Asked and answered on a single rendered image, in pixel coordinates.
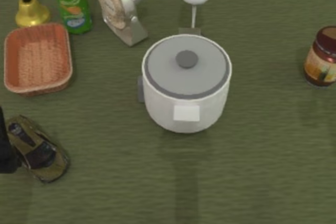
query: green can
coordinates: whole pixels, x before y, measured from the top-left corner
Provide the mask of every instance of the green can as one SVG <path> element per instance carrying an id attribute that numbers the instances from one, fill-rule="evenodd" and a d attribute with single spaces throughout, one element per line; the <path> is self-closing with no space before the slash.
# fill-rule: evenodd
<path id="1" fill-rule="evenodd" d="M 92 28 L 88 0 L 58 0 L 64 25 L 72 34 L 83 34 Z"/>

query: white pot handle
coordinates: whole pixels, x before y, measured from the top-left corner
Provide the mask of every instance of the white pot handle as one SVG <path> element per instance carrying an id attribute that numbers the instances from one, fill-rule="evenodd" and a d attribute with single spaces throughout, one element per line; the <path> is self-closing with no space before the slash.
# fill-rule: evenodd
<path id="1" fill-rule="evenodd" d="M 198 105 L 175 105 L 174 121 L 179 122 L 199 122 L 200 112 Z"/>

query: white pot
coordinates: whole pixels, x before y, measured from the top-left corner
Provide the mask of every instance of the white pot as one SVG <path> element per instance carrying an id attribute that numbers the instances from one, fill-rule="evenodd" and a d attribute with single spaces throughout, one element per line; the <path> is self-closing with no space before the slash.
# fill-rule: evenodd
<path id="1" fill-rule="evenodd" d="M 198 35 L 174 35 L 146 52 L 140 85 L 146 109 L 158 125 L 195 133 L 221 116 L 231 75 L 229 56 L 217 43 Z"/>

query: gray pot handle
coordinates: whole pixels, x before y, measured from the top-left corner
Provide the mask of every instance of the gray pot handle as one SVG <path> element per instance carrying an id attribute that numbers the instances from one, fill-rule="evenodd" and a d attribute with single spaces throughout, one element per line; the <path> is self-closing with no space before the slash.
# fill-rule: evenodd
<path id="1" fill-rule="evenodd" d="M 143 94 L 143 81 L 142 76 L 138 77 L 138 101 L 141 103 L 145 102 L 145 97 Z"/>

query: dark red lid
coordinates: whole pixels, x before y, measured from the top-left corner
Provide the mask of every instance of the dark red lid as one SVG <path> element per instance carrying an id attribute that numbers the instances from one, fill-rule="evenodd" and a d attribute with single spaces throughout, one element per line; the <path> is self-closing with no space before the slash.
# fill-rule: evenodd
<path id="1" fill-rule="evenodd" d="M 336 57 L 336 26 L 326 26 L 316 35 L 316 43 L 325 53 Z"/>

